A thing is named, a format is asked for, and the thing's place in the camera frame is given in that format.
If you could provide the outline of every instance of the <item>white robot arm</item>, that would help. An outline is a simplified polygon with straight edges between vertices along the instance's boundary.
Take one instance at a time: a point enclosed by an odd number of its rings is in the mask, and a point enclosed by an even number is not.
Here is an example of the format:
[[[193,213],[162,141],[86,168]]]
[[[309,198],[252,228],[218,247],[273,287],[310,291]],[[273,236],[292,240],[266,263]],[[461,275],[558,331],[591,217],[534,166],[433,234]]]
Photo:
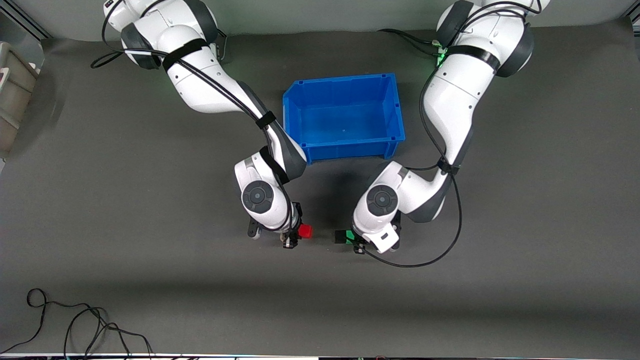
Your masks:
[[[459,0],[442,14],[437,37],[447,50],[425,84],[420,109],[445,142],[440,170],[427,181],[392,161],[372,176],[353,212],[352,228],[378,252],[399,240],[391,224],[396,211],[418,223],[438,216],[467,153],[476,104],[494,76],[513,75],[529,61],[534,43],[524,17],[540,13],[549,1],[483,1],[477,6]]]
[[[249,86],[232,79],[220,66],[214,43],[218,27],[210,9],[200,0],[108,0],[103,10],[120,32],[125,49],[168,53],[164,58],[136,51],[127,55],[144,69],[164,67],[190,108],[202,113],[245,111],[256,120],[268,146],[235,166],[243,206],[257,223],[251,235],[258,237],[262,228],[279,233],[297,229],[300,208],[291,204],[282,185],[302,175],[307,159]],[[181,65],[180,59],[217,81],[230,95],[221,94]],[[295,241],[289,246],[283,241],[285,247],[295,246]]]

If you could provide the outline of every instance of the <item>black velcro strap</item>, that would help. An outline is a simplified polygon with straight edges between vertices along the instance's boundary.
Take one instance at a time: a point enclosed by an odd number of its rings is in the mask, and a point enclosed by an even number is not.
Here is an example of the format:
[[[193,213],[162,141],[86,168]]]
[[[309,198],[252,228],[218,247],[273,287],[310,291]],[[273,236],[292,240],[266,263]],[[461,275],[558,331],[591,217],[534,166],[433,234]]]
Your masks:
[[[272,112],[269,111],[266,114],[264,114],[261,118],[259,118],[258,121],[255,122],[255,124],[258,125],[260,130],[262,130],[267,125],[272,123],[275,119],[276,119],[276,115],[274,115]]]
[[[162,62],[164,71],[169,71],[169,68],[172,67],[173,64],[177,63],[183,57],[201,50],[203,46],[209,46],[209,44],[207,44],[204,39],[197,38],[184,44],[182,47],[173,50],[164,57],[164,60]]]
[[[447,49],[447,56],[453,54],[465,54],[473,56],[487,63],[496,72],[500,68],[500,60],[487,50],[471,45],[456,45]]]
[[[438,167],[440,168],[440,170],[446,172],[447,174],[451,174],[451,175],[456,175],[458,173],[458,171],[460,170],[460,167],[455,167],[455,166],[449,164],[443,158],[440,158],[440,160],[438,160]]]
[[[289,177],[287,176],[287,173],[284,172],[284,169],[280,166],[280,164],[278,164],[276,159],[274,159],[273,156],[271,156],[271,154],[269,153],[268,147],[265,146],[260,149],[260,156],[262,156],[262,159],[264,160],[264,162],[267,163],[267,165],[269,165],[269,167],[273,170],[273,173],[280,179],[280,182],[283,185],[289,182]]]

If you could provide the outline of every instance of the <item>gray table surface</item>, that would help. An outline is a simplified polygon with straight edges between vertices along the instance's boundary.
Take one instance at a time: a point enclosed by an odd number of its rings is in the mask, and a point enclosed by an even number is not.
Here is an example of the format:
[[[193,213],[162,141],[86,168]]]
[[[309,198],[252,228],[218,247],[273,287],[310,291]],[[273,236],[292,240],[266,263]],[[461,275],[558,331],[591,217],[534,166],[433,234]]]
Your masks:
[[[156,352],[308,356],[640,358],[640,65],[627,20],[536,28],[526,68],[495,79],[458,176],[464,226],[441,262],[385,266],[334,245],[382,160],[322,161],[287,185],[313,240],[245,236],[234,164],[264,138],[240,113],[189,109],[162,71],[102,44],[49,40],[0,176],[0,344],[31,336],[26,292],[103,306]],[[424,36],[433,33],[423,32]],[[225,69],[278,117],[297,79],[394,72],[406,141],[431,165],[417,101],[433,59],[386,33],[237,36]],[[431,174],[424,174],[428,179]],[[403,223],[393,261],[451,241],[452,197]],[[59,352],[74,311],[52,308],[18,352]],[[83,350],[90,319],[74,330]],[[133,350],[143,352],[142,344]],[[111,334],[101,352],[121,352]]]

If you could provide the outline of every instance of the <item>gray wall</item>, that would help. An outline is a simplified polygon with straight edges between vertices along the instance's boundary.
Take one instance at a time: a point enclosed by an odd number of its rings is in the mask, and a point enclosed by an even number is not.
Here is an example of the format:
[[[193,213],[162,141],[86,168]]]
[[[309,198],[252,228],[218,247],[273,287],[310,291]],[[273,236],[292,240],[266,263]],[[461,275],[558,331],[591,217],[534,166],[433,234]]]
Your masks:
[[[204,0],[230,34],[433,29],[454,0]],[[619,17],[634,0],[552,0],[535,26],[597,24]],[[56,37],[100,40],[103,0],[17,0]],[[117,39],[110,29],[109,39]]]

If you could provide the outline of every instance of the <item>plastic bin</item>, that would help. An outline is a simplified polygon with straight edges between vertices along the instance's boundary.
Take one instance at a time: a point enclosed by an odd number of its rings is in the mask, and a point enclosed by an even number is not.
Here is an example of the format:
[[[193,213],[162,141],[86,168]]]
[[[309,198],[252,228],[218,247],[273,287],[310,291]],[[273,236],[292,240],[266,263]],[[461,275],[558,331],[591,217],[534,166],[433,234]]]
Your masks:
[[[389,159],[404,141],[393,74],[298,80],[282,103],[285,131],[310,164],[354,156]]]
[[[0,158],[6,158],[20,128],[38,72],[9,43],[0,42]]]

